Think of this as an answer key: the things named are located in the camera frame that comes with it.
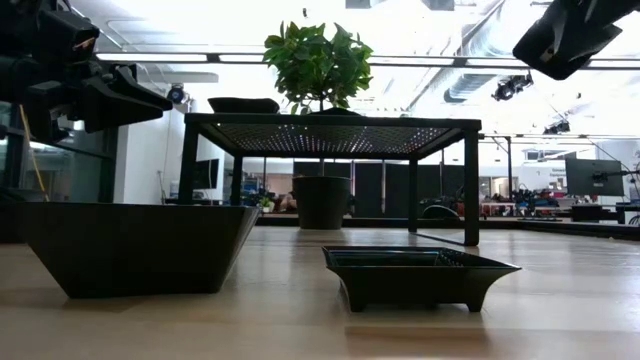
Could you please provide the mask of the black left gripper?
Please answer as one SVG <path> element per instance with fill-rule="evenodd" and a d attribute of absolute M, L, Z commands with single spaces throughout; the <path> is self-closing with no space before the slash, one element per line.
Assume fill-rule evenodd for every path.
<path fill-rule="evenodd" d="M 154 120 L 173 108 L 170 100 L 137 82 L 134 65 L 114 66 L 113 75 L 103 72 L 92 59 L 99 36 L 97 27 L 71 12 L 26 16 L 22 105 L 37 139 L 57 142 L 67 137 L 59 126 L 61 116 L 83 121 L 85 130 L 93 133 Z"/>

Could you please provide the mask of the deep square black plate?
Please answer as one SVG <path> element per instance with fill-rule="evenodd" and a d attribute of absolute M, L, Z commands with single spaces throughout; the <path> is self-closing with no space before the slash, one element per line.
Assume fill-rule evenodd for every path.
<path fill-rule="evenodd" d="M 214 97 L 208 103 L 215 113 L 277 114 L 280 110 L 270 98 Z"/>

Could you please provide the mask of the small square black plate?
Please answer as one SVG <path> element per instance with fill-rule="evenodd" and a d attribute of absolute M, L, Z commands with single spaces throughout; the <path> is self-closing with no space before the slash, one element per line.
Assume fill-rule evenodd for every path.
<path fill-rule="evenodd" d="M 521 268 L 445 247 L 324 246 L 349 308 L 464 304 L 479 312 L 490 287 Z"/>

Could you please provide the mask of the long ceiling light bar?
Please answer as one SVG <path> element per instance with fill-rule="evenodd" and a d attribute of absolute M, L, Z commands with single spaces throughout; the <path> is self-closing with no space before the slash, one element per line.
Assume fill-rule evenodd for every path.
<path fill-rule="evenodd" d="M 143 52 L 99 52 L 97 58 L 106 62 L 164 63 L 164 64 L 264 64 L 261 53 L 143 53 Z M 449 67 L 479 69 L 518 69 L 528 68 L 524 62 L 514 58 L 497 57 L 447 57 L 447 56 L 372 56 L 369 64 L 378 67 Z M 588 60 L 582 70 L 591 71 L 634 71 L 640 70 L 640 59 Z"/>

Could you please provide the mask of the black computer monitor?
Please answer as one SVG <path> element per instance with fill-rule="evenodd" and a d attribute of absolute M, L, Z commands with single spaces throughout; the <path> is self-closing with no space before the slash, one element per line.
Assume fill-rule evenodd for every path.
<path fill-rule="evenodd" d="M 210 159 L 195 163 L 193 188 L 216 189 L 218 179 L 219 160 Z"/>
<path fill-rule="evenodd" d="M 570 195 L 624 195 L 619 161 L 571 158 L 565 160 L 565 170 Z"/>

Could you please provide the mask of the green potted plant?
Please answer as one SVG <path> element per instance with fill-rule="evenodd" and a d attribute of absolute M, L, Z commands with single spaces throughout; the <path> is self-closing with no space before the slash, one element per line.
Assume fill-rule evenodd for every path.
<path fill-rule="evenodd" d="M 312 115 L 333 107 L 350 110 L 349 100 L 372 80 L 368 60 L 373 50 L 340 25 L 332 38 L 326 37 L 325 28 L 324 23 L 281 24 L 279 32 L 264 41 L 263 61 L 276 69 L 274 87 L 292 105 L 292 114 Z M 349 203 L 347 178 L 296 175 L 292 186 L 302 229 L 342 228 Z"/>

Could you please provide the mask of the black perforated metal rack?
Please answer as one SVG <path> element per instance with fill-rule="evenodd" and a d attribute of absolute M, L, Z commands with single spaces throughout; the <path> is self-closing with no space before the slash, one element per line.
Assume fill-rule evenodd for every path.
<path fill-rule="evenodd" d="M 285 115 L 265 113 L 188 113 L 185 115 L 179 193 L 193 203 L 198 139 L 204 137 L 233 157 L 231 203 L 241 197 L 242 165 L 247 157 L 293 159 L 400 160 L 409 163 L 408 231 L 418 236 L 418 161 L 456 142 L 464 142 L 464 240 L 480 242 L 477 119 Z"/>

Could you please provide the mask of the black chair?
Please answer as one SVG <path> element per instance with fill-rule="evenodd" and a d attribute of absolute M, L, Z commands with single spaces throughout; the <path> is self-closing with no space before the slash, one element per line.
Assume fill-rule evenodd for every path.
<path fill-rule="evenodd" d="M 460 220 L 456 211 L 442 205 L 430 205 L 426 207 L 423 210 L 422 218 L 426 220 Z"/>

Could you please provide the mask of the black partition panels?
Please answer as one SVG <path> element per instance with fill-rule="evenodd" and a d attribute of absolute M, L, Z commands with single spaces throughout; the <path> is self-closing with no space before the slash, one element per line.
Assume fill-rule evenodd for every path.
<path fill-rule="evenodd" d="M 430 205 L 442 205 L 451 209 L 462 205 L 464 173 L 462 166 L 420 165 L 417 172 L 417 216 L 422 218 L 423 210 Z M 354 181 L 354 194 L 348 204 L 352 216 L 408 216 L 409 167 L 406 164 L 328 162 L 325 164 L 325 174 Z"/>

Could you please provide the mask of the grey ceiling air duct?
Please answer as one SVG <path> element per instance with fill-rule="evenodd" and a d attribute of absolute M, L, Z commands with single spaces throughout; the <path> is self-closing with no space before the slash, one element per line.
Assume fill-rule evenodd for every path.
<path fill-rule="evenodd" d="M 482 86 L 495 79 L 495 69 L 472 68 L 472 58 L 510 58 L 512 48 L 532 24 L 531 0 L 447 0 L 450 10 L 465 20 L 452 43 L 439 51 L 453 56 L 457 67 L 431 68 L 407 105 L 415 112 L 437 101 L 462 104 Z"/>

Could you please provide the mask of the black aluminium table frame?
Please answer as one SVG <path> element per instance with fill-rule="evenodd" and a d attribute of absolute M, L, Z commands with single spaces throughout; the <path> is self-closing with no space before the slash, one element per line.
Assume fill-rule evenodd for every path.
<path fill-rule="evenodd" d="M 22 228 L 43 230 L 47 224 L 73 231 L 104 233 L 114 230 L 177 229 L 194 227 L 237 228 L 248 216 L 258 226 L 294 227 L 297 218 L 264 217 L 242 206 L 142 205 L 114 203 L 47 202 L 35 191 L 0 187 L 0 242 L 24 242 Z M 640 227 L 596 223 L 537 220 L 478 222 L 480 230 L 523 230 L 640 242 Z"/>

